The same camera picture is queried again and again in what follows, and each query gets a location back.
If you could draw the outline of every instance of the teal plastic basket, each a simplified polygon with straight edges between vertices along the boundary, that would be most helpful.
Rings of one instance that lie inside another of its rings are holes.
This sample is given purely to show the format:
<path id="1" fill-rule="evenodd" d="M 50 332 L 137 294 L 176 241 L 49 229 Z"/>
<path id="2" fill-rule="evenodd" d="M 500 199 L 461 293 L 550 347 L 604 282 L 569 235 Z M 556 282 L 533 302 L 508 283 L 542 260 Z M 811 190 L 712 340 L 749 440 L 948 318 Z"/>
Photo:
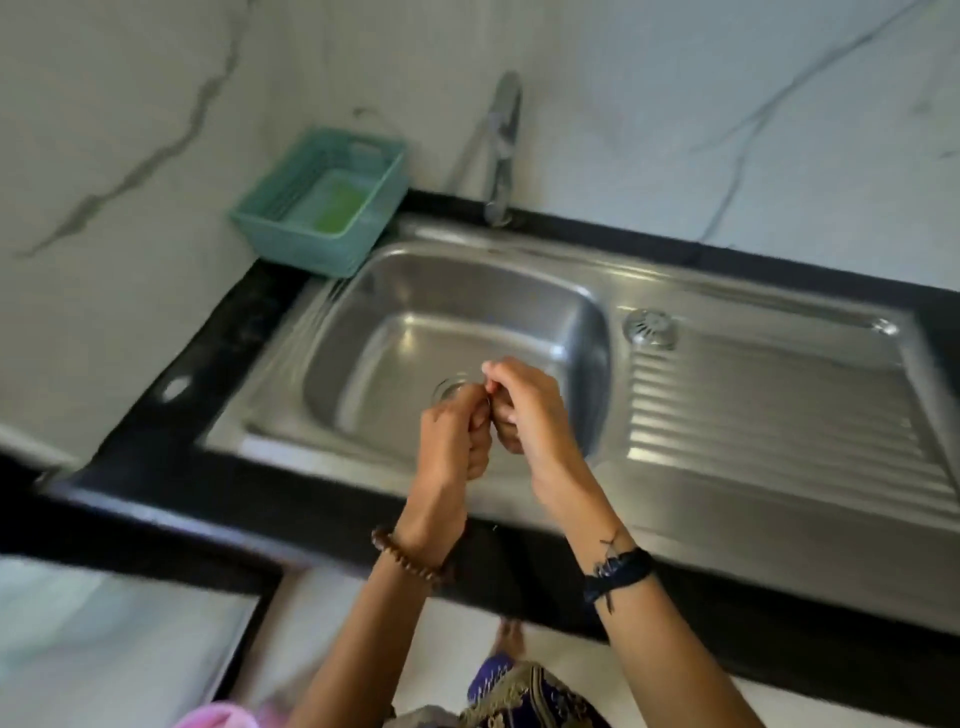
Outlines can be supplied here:
<path id="1" fill-rule="evenodd" d="M 407 192 L 403 142 L 314 129 L 229 214 L 268 260 L 349 278 Z"/>

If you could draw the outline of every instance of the black wristband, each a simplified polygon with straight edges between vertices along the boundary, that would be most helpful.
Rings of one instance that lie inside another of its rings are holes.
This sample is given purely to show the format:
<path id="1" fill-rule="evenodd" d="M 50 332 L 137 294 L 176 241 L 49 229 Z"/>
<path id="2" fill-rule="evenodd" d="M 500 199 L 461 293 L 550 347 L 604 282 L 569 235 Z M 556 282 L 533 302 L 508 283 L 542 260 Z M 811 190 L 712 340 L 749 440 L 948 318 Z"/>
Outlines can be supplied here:
<path id="1" fill-rule="evenodd" d="M 588 574 L 584 582 L 584 601 L 593 606 L 601 596 L 607 598 L 607 611 L 612 612 L 610 592 L 643 581 L 653 573 L 654 557 L 639 546 L 613 556 Z"/>

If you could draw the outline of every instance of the bare foot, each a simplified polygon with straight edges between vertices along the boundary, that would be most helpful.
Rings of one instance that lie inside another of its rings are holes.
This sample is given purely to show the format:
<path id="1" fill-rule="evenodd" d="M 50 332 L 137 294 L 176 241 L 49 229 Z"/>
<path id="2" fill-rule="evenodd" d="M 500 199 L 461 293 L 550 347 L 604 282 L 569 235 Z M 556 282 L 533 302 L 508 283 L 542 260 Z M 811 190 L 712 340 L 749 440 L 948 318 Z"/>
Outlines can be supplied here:
<path id="1" fill-rule="evenodd" d="M 523 622 L 519 619 L 503 618 L 500 620 L 500 626 L 496 628 L 496 639 L 493 640 L 490 655 L 492 657 L 499 652 L 504 653 L 514 662 L 523 659 L 526 647 L 523 643 Z"/>

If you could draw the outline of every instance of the ridged drainboard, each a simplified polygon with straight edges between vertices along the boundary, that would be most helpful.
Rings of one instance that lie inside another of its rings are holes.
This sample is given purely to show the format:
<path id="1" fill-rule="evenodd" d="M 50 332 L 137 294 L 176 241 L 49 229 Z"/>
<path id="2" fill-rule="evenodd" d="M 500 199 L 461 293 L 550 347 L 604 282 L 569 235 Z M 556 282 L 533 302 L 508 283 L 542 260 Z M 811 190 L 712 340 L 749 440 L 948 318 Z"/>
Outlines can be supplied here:
<path id="1" fill-rule="evenodd" d="M 900 370 L 685 331 L 636 348 L 629 457 L 909 520 L 960 503 Z"/>

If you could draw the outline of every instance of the faucet spout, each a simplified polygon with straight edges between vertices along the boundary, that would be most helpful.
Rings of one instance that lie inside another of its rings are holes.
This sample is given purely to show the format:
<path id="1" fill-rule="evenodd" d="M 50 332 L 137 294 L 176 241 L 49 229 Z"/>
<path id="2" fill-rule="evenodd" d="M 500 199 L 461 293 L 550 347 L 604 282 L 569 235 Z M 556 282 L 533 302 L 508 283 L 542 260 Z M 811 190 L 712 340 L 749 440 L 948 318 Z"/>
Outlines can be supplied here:
<path id="1" fill-rule="evenodd" d="M 492 228 L 501 228 L 510 222 L 507 208 L 514 190 L 514 152 L 522 98 L 519 74 L 508 71 L 500 77 L 487 112 L 491 144 L 484 218 Z"/>

